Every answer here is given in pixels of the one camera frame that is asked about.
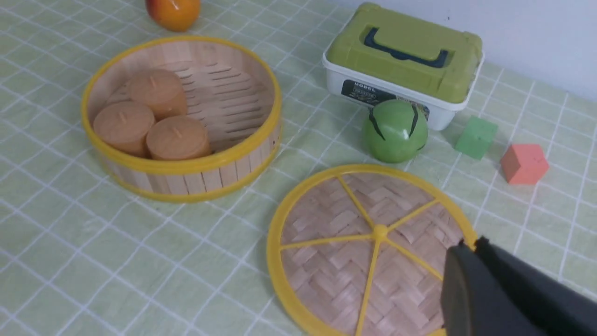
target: black object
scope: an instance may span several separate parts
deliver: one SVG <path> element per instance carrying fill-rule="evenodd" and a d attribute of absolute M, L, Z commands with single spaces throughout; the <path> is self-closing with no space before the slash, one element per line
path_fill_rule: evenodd
<path fill-rule="evenodd" d="M 597 303 L 481 237 L 448 249 L 441 306 L 448 336 L 597 336 Z"/>
<path fill-rule="evenodd" d="M 411 104 L 411 107 L 413 108 L 414 116 L 413 116 L 413 123 L 411 124 L 411 131 L 408 133 L 408 137 L 409 138 L 413 136 L 414 128 L 417 127 L 417 123 L 418 123 L 418 111 L 417 111 L 417 107 L 414 106 L 414 104 Z"/>
<path fill-rule="evenodd" d="M 377 132 L 377 134 L 379 136 L 381 136 L 381 138 L 385 141 L 386 138 L 383 137 L 383 134 L 381 133 L 381 130 L 379 129 L 379 125 L 377 124 L 377 120 L 375 119 L 375 116 L 373 116 L 373 109 L 372 108 L 369 109 L 369 121 L 371 122 L 371 124 L 373 124 L 373 128 L 375 129 L 375 132 Z"/>
<path fill-rule="evenodd" d="M 353 80 L 344 81 L 341 94 L 371 106 L 398 98 L 395 94 Z"/>
<path fill-rule="evenodd" d="M 365 37 L 364 44 L 367 47 L 371 47 L 373 49 L 378 49 L 386 53 L 389 53 L 395 59 L 412 60 L 413 62 L 421 63 L 422 65 L 430 66 L 431 68 L 443 68 L 446 63 L 446 60 L 448 59 L 448 50 L 445 49 L 440 50 L 439 55 L 435 60 L 424 60 L 420 57 L 403 53 L 402 51 L 378 44 L 377 42 L 375 42 L 375 34 L 378 30 L 379 28 L 371 28 L 371 30 L 369 30 Z"/>

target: orange candle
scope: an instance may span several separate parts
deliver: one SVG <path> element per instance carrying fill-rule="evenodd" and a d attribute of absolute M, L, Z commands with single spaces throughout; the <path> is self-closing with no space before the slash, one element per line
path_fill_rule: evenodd
<path fill-rule="evenodd" d="M 155 124 L 150 108 L 135 102 L 105 107 L 93 121 L 93 130 L 108 145 L 136 157 L 149 157 L 145 138 Z"/>
<path fill-rule="evenodd" d="M 147 147 L 154 160 L 189 160 L 211 154 L 207 129 L 185 115 L 155 124 L 147 134 Z"/>
<path fill-rule="evenodd" d="M 187 114 L 183 84 L 172 71 L 154 69 L 135 75 L 128 84 L 128 95 L 149 106 L 158 121 Z"/>

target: dark blue handle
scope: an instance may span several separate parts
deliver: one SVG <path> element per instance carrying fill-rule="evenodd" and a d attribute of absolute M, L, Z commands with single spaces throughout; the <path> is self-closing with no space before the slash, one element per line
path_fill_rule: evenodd
<path fill-rule="evenodd" d="M 377 33 L 378 30 L 379 30 L 379 28 L 371 28 L 371 30 L 369 30 L 369 33 L 365 37 L 365 45 L 367 47 L 371 47 L 373 49 L 384 51 L 384 52 L 392 55 L 392 57 L 394 57 L 395 59 L 411 60 L 413 62 L 421 63 L 422 65 L 430 66 L 432 68 L 443 68 L 446 63 L 446 60 L 448 59 L 448 50 L 444 50 L 444 49 L 442 49 L 439 52 L 439 55 L 437 56 L 437 58 L 435 60 L 424 60 L 420 57 L 413 56 L 413 55 L 410 55 L 407 53 L 403 53 L 396 49 L 385 47 L 385 46 L 375 42 L 375 34 Z"/>

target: plastic storage box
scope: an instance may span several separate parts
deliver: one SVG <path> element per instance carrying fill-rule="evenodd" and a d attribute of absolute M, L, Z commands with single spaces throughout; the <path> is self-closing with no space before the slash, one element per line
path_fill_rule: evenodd
<path fill-rule="evenodd" d="M 481 38 L 365 2 L 324 52 L 333 94 L 374 106 L 422 105 L 443 130 L 468 104 L 484 60 Z"/>

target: green cube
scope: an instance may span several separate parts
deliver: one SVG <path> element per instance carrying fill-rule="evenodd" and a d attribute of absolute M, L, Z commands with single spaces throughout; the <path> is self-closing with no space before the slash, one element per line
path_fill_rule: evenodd
<path fill-rule="evenodd" d="M 480 160 L 489 150 L 496 133 L 496 124 L 478 117 L 471 117 L 454 149 Z"/>

